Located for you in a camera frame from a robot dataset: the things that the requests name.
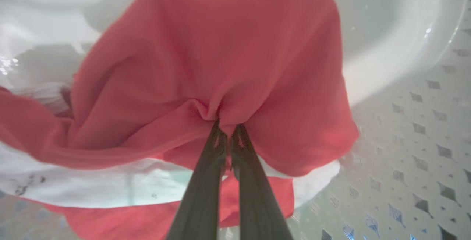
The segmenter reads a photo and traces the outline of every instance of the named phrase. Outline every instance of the red and white garment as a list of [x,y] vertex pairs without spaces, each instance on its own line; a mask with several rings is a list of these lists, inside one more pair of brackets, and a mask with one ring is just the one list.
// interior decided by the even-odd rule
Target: red and white garment
[[[286,217],[358,136],[333,0],[136,0],[64,86],[0,88],[0,190],[87,240],[163,239],[219,110],[245,123]],[[221,227],[238,224],[227,171]]]

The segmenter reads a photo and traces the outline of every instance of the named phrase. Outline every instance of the clothing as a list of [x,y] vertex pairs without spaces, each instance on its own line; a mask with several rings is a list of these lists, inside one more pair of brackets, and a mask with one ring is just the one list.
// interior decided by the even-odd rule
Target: clothing
[[[147,177],[139,195],[150,198],[159,198],[163,184],[181,194],[219,111],[228,135],[245,124],[265,171],[273,171],[270,184],[289,216],[298,187],[293,184],[299,181],[293,177],[304,177],[301,188],[309,190],[316,186],[316,169],[330,166],[335,175],[338,163],[330,163],[358,136],[341,63],[333,0],[135,0],[74,76],[69,116],[55,116],[35,99],[0,89],[0,156],[39,163],[41,174],[50,171],[50,178],[35,179],[39,185],[24,193],[17,178],[19,193],[10,193],[34,199],[39,193],[34,187],[57,181],[60,173],[54,171],[63,166],[69,169],[61,171],[83,175],[124,171]],[[152,183],[155,169],[160,178]],[[7,176],[0,172],[0,179]],[[109,178],[125,186],[123,177],[114,175],[103,176],[103,183]],[[74,201],[86,194],[74,191],[61,196],[68,203],[49,208],[63,213],[87,240],[162,239],[178,207],[172,197],[136,204],[130,194],[121,195],[127,201],[97,208],[101,203]],[[237,191],[237,180],[227,172],[221,226],[238,223]],[[301,201],[316,192],[304,192]],[[56,201],[54,195],[48,203]]]

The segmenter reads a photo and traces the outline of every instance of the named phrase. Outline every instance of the red cloth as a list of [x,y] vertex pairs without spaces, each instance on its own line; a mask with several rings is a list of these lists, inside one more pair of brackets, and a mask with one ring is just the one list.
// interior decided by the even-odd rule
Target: red cloth
[[[0,91],[0,140],[70,168],[154,157],[194,169],[220,109],[229,136],[245,123],[270,166],[301,176],[341,157],[358,136],[341,69],[333,0],[135,0],[76,74],[73,118]],[[290,215],[292,191],[283,189],[291,180],[270,181]],[[234,225],[237,186],[228,184],[222,220]],[[160,239],[176,207],[62,212],[87,239]],[[93,219],[105,221],[96,222],[102,230],[87,229]],[[102,234],[109,230],[116,235]]]

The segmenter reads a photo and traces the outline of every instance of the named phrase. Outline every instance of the red fabric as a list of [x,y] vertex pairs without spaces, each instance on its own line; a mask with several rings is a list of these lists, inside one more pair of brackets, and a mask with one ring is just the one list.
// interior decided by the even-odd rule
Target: red fabric
[[[341,157],[358,136],[341,64],[333,0],[136,0],[76,74],[74,115],[58,118],[2,90],[0,140],[70,168],[155,157],[193,169],[219,109],[227,134],[245,123],[270,166],[301,176]],[[237,223],[230,184],[222,188],[226,225]],[[289,191],[278,198],[286,215]],[[63,213],[88,239],[158,239],[176,205]],[[120,223],[133,229],[104,235]]]

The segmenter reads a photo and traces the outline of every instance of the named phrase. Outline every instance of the white basin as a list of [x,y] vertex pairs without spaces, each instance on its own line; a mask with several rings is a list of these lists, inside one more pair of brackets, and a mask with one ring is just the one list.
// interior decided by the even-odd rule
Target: white basin
[[[91,44],[131,1],[0,0],[0,83],[70,82]],[[353,106],[433,66],[466,0],[336,1]]]

